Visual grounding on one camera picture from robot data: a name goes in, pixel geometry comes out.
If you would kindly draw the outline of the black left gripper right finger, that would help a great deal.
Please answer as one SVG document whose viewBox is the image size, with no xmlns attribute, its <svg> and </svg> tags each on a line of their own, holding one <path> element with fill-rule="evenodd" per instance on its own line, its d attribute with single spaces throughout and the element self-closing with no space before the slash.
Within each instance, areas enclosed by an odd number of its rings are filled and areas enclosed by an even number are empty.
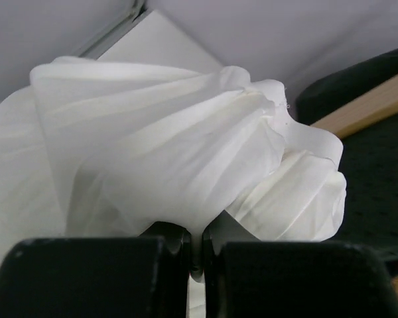
<svg viewBox="0 0 398 318">
<path fill-rule="evenodd" d="M 385 264 L 346 242 L 263 242 L 228 213 L 202 235 L 208 317 L 398 317 Z"/>
</svg>

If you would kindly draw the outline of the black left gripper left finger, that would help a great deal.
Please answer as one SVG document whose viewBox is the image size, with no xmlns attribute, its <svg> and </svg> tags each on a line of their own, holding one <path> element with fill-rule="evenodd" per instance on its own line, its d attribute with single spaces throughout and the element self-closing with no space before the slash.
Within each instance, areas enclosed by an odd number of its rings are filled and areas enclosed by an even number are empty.
<svg viewBox="0 0 398 318">
<path fill-rule="evenodd" d="M 0 317 L 185 317 L 190 243 L 164 222 L 138 237 L 23 240 L 0 265 Z"/>
</svg>

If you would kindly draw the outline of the white pleated skirt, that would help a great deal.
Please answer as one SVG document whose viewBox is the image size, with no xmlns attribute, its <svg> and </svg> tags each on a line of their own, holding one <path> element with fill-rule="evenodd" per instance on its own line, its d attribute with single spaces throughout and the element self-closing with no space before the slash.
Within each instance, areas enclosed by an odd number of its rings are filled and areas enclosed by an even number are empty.
<svg viewBox="0 0 398 318">
<path fill-rule="evenodd" d="M 260 240 L 323 241 L 344 218 L 342 151 L 237 66 L 57 58 L 0 103 L 0 246 L 155 221 L 199 237 L 222 211 Z"/>
</svg>

